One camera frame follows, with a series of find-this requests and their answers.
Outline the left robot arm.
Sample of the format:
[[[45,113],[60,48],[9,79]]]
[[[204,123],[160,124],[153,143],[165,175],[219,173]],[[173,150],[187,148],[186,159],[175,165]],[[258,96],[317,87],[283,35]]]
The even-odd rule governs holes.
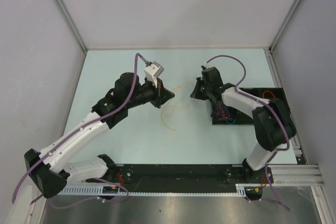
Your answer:
[[[140,84],[134,73],[123,73],[76,129],[41,151],[30,149],[25,153],[30,178],[45,198],[56,196],[70,183],[114,180],[118,168],[106,154],[87,162],[70,163],[70,160],[96,137],[125,119],[129,109],[146,103],[160,108],[174,96],[161,79],[156,83],[146,79]]]

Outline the black compartment tray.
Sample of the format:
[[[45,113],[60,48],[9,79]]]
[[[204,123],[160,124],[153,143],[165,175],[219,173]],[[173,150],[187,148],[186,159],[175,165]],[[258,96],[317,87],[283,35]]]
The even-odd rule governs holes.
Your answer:
[[[234,87],[229,88],[221,95],[221,100],[211,102],[212,124],[253,125],[253,110],[263,106],[260,101],[268,103],[274,99],[283,101],[290,112],[282,88],[240,88],[238,91]]]

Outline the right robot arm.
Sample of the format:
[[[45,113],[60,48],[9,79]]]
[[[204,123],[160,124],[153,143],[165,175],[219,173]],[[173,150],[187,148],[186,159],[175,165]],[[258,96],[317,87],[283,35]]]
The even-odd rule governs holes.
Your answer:
[[[242,163],[243,179],[254,183],[265,173],[269,159],[287,148],[297,133],[287,103],[281,98],[263,98],[261,88],[240,89],[223,83],[215,67],[203,66],[201,74],[190,97],[210,102],[212,124],[239,125],[246,118],[254,126],[257,143]]]

